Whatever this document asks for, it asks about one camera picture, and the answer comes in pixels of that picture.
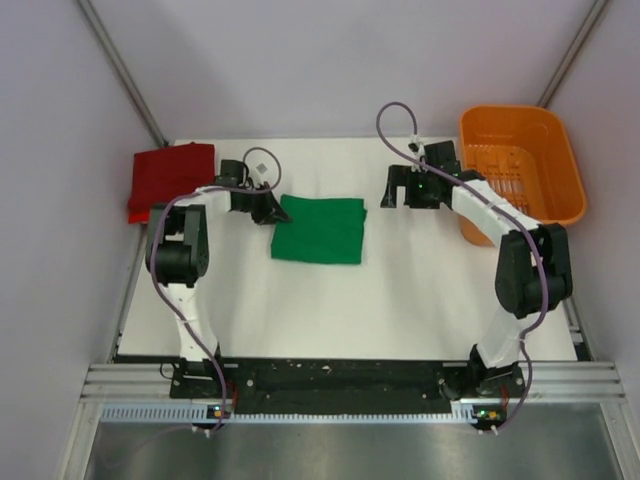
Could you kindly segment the green t shirt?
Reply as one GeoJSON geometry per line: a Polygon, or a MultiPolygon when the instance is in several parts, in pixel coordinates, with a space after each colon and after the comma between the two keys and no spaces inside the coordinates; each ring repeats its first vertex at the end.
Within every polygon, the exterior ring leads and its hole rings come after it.
{"type": "Polygon", "coordinates": [[[281,197],[291,220],[276,225],[274,260],[319,265],[362,263],[367,209],[362,198],[281,197]]]}

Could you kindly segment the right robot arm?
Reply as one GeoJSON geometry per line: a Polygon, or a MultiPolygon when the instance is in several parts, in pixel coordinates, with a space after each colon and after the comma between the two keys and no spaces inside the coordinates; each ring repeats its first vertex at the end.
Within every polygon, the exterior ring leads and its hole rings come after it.
{"type": "Polygon", "coordinates": [[[464,170],[453,142],[412,138],[410,165],[392,165],[380,205],[394,208],[397,191],[415,209],[449,208],[498,249],[494,289],[499,308],[484,337],[471,348],[462,373],[445,379],[444,393],[492,395],[522,377],[518,362],[528,334],[572,292],[566,229],[544,225],[517,209],[482,174],[464,170]]]}

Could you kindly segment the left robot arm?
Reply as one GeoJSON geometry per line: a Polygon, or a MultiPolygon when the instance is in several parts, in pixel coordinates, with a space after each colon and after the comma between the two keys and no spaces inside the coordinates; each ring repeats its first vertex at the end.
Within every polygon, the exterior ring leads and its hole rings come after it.
{"type": "Polygon", "coordinates": [[[291,217],[275,199],[265,173],[264,165],[251,167],[245,158],[224,159],[212,184],[157,203],[150,211],[145,266],[153,288],[174,315],[182,361],[199,365],[191,381],[205,396],[220,394],[227,382],[216,358],[218,339],[198,301],[198,281],[210,260],[208,215],[241,212],[259,226],[289,223],[291,217]]]}

